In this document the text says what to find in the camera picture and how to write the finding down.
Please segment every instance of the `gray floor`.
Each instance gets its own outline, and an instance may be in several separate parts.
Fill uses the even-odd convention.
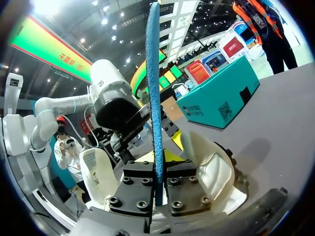
[[[249,103],[224,130],[175,122],[231,149],[237,167],[249,175],[252,203],[271,188],[295,199],[315,162],[315,64],[260,80]]]
[[[302,66],[311,62],[314,62],[312,53],[308,45],[304,44],[298,47],[293,48],[293,52],[296,58],[298,66]],[[251,61],[251,66],[254,69],[258,79],[263,79],[273,75],[272,69],[267,61],[266,55]]]

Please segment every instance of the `red hard hat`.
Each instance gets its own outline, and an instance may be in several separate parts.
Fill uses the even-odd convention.
[[[58,116],[58,117],[57,117],[57,122],[62,122],[62,123],[65,124],[65,118],[62,117],[62,116]]]

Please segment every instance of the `red sign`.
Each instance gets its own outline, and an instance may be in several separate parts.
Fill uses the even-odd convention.
[[[211,76],[199,60],[194,61],[192,64],[188,65],[186,69],[195,78],[198,84],[201,84]]]
[[[237,40],[236,37],[234,37],[231,41],[229,41],[224,47],[224,51],[229,57],[234,56],[237,54],[241,49],[243,49],[244,46],[240,41]]]
[[[91,116],[92,116],[91,114],[87,115],[87,123],[89,124],[89,127],[93,130],[94,127],[90,121]],[[87,124],[85,123],[85,120],[81,121],[80,124],[81,124],[81,128],[82,128],[83,132],[86,135],[88,135],[90,132],[90,129],[88,128]]]

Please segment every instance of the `robotic arm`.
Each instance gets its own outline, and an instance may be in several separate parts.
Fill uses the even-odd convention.
[[[37,126],[31,136],[32,148],[38,151],[44,149],[58,129],[56,116],[72,114],[93,106],[100,126],[119,131],[122,124],[139,110],[132,97],[130,84],[110,61],[98,60],[91,66],[91,83],[90,93],[86,95],[43,97],[36,102]]]

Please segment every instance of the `teal display box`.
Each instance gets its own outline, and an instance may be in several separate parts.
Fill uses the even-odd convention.
[[[245,56],[177,100],[189,121],[225,128],[248,103],[259,80]]]

